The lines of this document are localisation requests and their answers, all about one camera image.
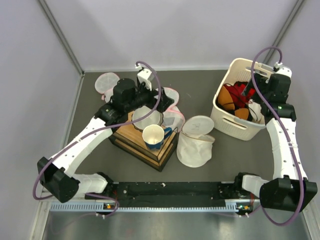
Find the orange and black bra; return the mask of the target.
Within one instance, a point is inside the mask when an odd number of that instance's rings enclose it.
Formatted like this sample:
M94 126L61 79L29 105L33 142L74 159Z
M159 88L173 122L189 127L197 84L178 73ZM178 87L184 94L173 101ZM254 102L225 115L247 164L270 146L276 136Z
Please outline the orange and black bra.
M222 86L217 98L217 106L225 112L242 120L249 120L250 111L245 103L234 103L227 89Z

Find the white mesh laundry bag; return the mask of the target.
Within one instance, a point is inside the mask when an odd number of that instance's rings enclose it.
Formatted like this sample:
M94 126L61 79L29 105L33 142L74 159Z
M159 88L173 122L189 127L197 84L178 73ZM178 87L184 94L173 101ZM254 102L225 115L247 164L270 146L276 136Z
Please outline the white mesh laundry bag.
M215 138L209 133L214 125L214 121L204 115L193 116L184 123L176 149L177 158L183 165L199 168L212 158Z

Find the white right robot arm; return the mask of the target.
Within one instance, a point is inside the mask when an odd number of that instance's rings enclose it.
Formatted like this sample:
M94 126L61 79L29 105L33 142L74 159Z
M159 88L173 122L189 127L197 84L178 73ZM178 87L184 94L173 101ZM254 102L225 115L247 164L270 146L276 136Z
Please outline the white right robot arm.
M252 193L265 209L295 212L302 211L309 204L318 187L308 180L299 157L296 112L294 106L286 102L290 84L288 75L273 73L267 77L256 72L245 87L244 95L252 88L260 91L251 99L261 106L271 139L274 170L270 181L255 174L239 173L233 192L239 198Z

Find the red bra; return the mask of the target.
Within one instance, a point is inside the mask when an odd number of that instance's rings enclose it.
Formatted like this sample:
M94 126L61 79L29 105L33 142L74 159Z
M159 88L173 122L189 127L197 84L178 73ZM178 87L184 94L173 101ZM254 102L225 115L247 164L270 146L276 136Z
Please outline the red bra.
M246 86L244 83L240 83L240 84L237 83L235 85L225 83L223 86L229 92L234 103L246 104L250 101L252 96L256 93L256 90L254 88L251 88L247 95L242 95L242 92Z

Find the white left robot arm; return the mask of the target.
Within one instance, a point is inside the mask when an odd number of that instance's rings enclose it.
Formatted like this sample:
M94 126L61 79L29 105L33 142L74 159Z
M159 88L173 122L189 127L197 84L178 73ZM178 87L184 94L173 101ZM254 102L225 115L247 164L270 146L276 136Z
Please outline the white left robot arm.
M99 108L82 132L50 159L42 157L37 162L39 182L61 203L80 194L95 193L109 198L114 187L104 173L77 174L77 168L100 143L128 121L130 112L146 106L163 113L173 103L163 87L148 89L145 83L120 79L113 87L109 102Z

